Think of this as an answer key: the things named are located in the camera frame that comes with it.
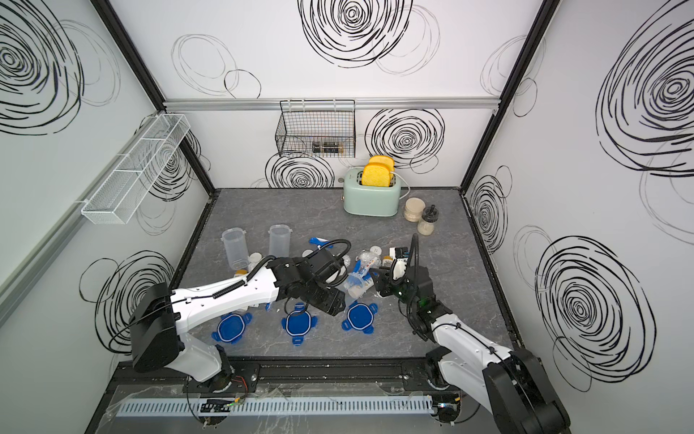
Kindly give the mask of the clear container blue lid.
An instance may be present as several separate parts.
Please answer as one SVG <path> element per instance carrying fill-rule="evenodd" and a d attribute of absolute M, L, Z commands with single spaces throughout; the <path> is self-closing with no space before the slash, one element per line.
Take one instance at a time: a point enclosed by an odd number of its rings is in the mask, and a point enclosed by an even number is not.
<path fill-rule="evenodd" d="M 274 224 L 269 228 L 269 254 L 278 258 L 290 254 L 291 228 L 286 224 Z"/>
<path fill-rule="evenodd" d="M 343 283 L 343 289 L 352 299 L 358 299 L 373 286 L 370 271 L 381 265 L 381 258 L 374 251 L 363 251 L 357 256 L 354 269 Z"/>

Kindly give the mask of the clear plastic container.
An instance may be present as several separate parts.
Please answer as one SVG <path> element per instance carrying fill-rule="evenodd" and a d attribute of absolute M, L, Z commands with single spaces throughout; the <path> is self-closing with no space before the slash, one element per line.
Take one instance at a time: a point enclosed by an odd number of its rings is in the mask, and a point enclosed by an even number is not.
<path fill-rule="evenodd" d="M 220 237 L 225 249 L 226 258 L 233 271 L 247 269 L 249 266 L 249 251 L 246 242 L 246 232 L 241 228 L 227 229 Z"/>

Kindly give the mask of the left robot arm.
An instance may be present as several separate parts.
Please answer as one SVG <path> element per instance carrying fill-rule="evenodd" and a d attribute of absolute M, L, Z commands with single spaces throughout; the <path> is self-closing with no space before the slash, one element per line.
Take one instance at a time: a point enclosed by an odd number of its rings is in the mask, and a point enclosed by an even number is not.
<path fill-rule="evenodd" d="M 191 289 L 149 288 L 127 326 L 134 370 L 168 368 L 209 392 L 225 391 L 237 378 L 228 356 L 221 346 L 192 336 L 192 330 L 217 316 L 283 299 L 336 316 L 346 307 L 338 287 L 347 278 L 343 258 L 351 247 L 345 239 L 332 240 L 306 257 L 269 255 L 241 277 Z"/>

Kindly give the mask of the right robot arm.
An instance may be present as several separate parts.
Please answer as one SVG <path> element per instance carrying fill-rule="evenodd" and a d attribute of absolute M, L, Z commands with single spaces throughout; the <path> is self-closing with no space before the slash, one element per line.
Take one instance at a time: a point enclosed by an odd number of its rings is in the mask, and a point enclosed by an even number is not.
<path fill-rule="evenodd" d="M 473 330 L 436 296 L 428 268 L 419 262 L 414 235 L 405 269 L 371 269 L 382 297 L 403 305 L 412 333 L 437 344 L 428 353 L 428 381 L 455 386 L 493 416 L 502 433 L 564 433 L 570 417 L 540 359 L 531 351 L 511 350 Z"/>

